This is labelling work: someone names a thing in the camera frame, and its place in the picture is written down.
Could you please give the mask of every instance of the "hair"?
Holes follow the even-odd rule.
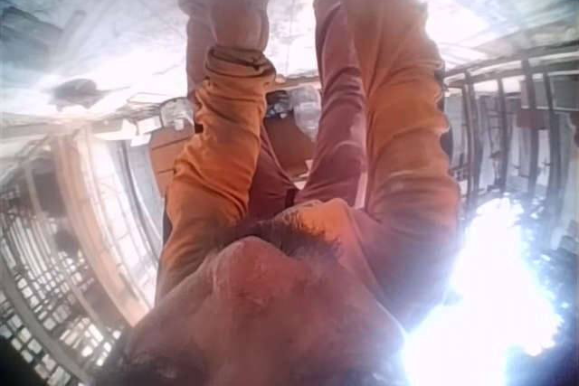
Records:
[[[292,258],[321,256],[335,259],[339,253],[335,240],[327,240],[322,231],[311,229],[293,216],[278,221],[240,221],[214,237],[214,251],[220,252],[247,237],[267,241]]]
[[[104,366],[93,386],[174,386],[181,384],[164,374],[163,365],[156,360]]]

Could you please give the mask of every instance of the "leg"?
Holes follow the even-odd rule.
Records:
[[[214,29],[206,0],[179,0],[189,16],[187,25],[187,78],[189,99],[198,109],[195,87],[205,77],[205,56],[215,44]],[[261,127],[261,152],[250,190],[248,217],[264,219],[293,204],[297,189],[281,169],[265,127]]]
[[[339,0],[315,0],[322,115],[311,174],[297,203],[341,198],[361,205],[365,193],[365,92]]]

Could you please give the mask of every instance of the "orange jacket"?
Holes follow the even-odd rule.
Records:
[[[367,94],[365,208],[341,200],[297,209],[309,227],[336,239],[340,261],[403,324],[442,294],[457,250],[460,195],[440,146],[448,130],[437,107],[442,62],[415,0],[342,0]],[[163,251],[159,296],[199,267],[204,235],[247,212],[260,152],[265,93],[275,77],[259,52],[210,51],[198,90],[193,137],[176,159],[167,191],[173,231]]]

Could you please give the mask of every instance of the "pants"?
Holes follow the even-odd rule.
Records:
[[[202,2],[181,0],[189,14],[187,76],[194,106],[195,84],[203,80],[204,59],[215,44],[209,12]],[[365,92],[356,53],[339,0],[315,0],[316,51],[322,114],[311,172],[299,191],[280,166],[265,127],[250,190],[249,215],[266,219],[304,202],[341,198],[361,206],[365,195]]]

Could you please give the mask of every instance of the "wooden panel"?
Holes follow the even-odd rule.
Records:
[[[161,196],[165,197],[166,188],[169,186],[169,183],[171,183],[172,179],[173,171],[157,174],[157,185],[159,187],[159,191],[161,192]]]
[[[173,142],[188,139],[193,136],[194,129],[190,124],[186,124],[181,131],[176,131],[174,128],[162,128],[156,131],[149,143],[149,149],[155,149]]]
[[[316,145],[301,132],[294,118],[266,119],[265,129],[284,171],[290,177],[305,174],[306,162],[313,158]]]
[[[189,139],[185,139],[181,142],[175,142],[167,146],[153,149],[151,151],[151,163],[153,164],[155,174],[160,174],[173,169],[176,157],[181,153],[181,151],[183,151],[183,148],[188,142]]]
[[[295,178],[306,174],[306,161],[313,158],[315,144],[299,130],[294,118],[266,119],[265,128],[280,165],[288,175]],[[157,186],[163,196],[173,177],[175,159],[193,132],[190,126],[183,131],[164,128],[154,134],[149,144]]]
[[[161,196],[165,196],[166,188],[173,178],[173,164],[176,157],[191,139],[193,133],[193,127],[186,125],[181,131],[163,128],[153,134],[148,149]]]

